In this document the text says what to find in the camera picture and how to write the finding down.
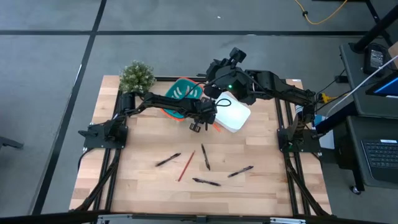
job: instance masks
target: potted plant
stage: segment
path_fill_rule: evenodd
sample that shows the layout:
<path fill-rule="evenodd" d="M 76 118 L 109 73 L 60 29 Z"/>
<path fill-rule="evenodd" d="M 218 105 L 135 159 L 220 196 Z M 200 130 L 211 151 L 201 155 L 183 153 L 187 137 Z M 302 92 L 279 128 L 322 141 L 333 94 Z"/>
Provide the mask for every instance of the potted plant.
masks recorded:
<path fill-rule="evenodd" d="M 123 93 L 148 92 L 156 81 L 153 71 L 154 68 L 144 62 L 132 61 L 131 65 L 126 66 L 120 74 L 119 89 Z"/>

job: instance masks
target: laptop keyboard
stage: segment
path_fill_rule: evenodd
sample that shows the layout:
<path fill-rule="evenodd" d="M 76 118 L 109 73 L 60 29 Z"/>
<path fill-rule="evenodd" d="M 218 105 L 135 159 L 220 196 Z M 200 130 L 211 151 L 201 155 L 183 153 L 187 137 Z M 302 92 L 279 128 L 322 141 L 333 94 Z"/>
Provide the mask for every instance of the laptop keyboard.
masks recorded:
<path fill-rule="evenodd" d="M 371 167 L 398 169 L 398 143 L 392 140 L 363 140 L 362 145 Z"/>

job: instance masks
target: white container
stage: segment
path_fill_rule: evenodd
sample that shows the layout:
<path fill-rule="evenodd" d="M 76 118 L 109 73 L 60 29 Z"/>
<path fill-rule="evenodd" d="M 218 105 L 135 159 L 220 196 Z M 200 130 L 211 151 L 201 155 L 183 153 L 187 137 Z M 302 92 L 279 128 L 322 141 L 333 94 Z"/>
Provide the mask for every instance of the white container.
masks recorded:
<path fill-rule="evenodd" d="M 231 101 L 229 106 L 217 106 L 216 122 L 235 133 L 242 128 L 243 124 L 250 116 L 250 109 L 244 106 L 239 101 L 235 100 L 228 92 L 223 92 L 216 100 L 228 99 Z M 228 105 L 229 102 L 223 100 L 218 103 L 219 105 Z"/>

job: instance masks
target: gray carpet floor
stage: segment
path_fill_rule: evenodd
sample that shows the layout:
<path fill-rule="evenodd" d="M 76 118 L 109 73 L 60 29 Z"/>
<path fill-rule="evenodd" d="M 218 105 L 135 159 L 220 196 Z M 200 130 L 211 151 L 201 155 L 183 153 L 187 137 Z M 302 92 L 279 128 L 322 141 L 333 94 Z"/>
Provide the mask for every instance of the gray carpet floor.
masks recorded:
<path fill-rule="evenodd" d="M 2 0 L 0 30 L 91 30 L 100 2 Z M 323 19 L 341 4 L 300 2 L 313 21 Z M 373 4 L 383 16 L 397 1 L 373 1 Z M 311 26 L 293 0 L 108 0 L 99 30 L 341 31 L 369 30 L 373 25 L 372 15 L 363 2 L 349 2 L 331 21 Z M 397 28 L 398 24 L 393 24 L 388 30 L 393 41 L 398 40 Z M 118 75 L 131 60 L 141 60 L 152 65 L 157 76 L 192 77 L 205 72 L 213 58 L 226 57 L 233 47 L 239 47 L 248 54 L 243 68 L 270 70 L 281 78 L 298 78 L 305 88 L 318 91 L 343 70 L 339 45 L 358 39 L 97 36 L 43 212 L 68 210 L 77 160 L 83 147 L 83 138 L 77 131 L 85 129 L 91 120 L 103 75 Z M 9 147 L 0 150 L 0 217 L 30 212 L 87 42 L 87 35 L 0 35 L 0 136 L 25 143 L 23 150 Z M 346 84 L 334 84 L 326 92 L 339 95 L 348 88 Z M 357 196 L 348 190 L 354 182 L 350 172 L 333 164 L 323 166 L 323 171 L 333 214 L 358 220 L 396 222 L 396 190 L 367 187 Z"/>

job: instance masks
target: yellow cable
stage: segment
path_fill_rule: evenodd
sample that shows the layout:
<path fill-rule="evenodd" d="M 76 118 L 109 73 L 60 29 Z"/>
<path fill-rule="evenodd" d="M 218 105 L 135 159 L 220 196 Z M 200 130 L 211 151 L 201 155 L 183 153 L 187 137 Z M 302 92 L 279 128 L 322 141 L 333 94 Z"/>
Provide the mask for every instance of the yellow cable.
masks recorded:
<path fill-rule="evenodd" d="M 303 12 L 305 12 L 304 7 L 299 3 L 299 1 L 298 1 L 298 0 L 294 0 L 294 1 L 297 2 L 297 4 L 300 6 L 301 10 L 302 10 Z M 309 23 L 311 23 L 312 25 L 319 25 L 319 24 L 321 24 L 322 22 L 325 22 L 325 21 L 327 21 L 328 19 L 332 18 L 338 11 L 340 11 L 340 9 L 347 3 L 347 1 L 348 1 L 348 0 L 345 0 L 345 1 L 341 4 L 341 6 L 340 6 L 339 8 L 336 9 L 336 11 L 334 11 L 332 14 L 330 14 L 330 16 L 328 16 L 326 19 L 324 19 L 324 20 L 322 20 L 322 21 L 320 21 L 320 22 L 312 22 L 312 21 L 308 18 L 308 16 L 307 16 L 306 14 L 305 14 L 304 16 L 305 16 L 306 20 L 307 20 Z"/>

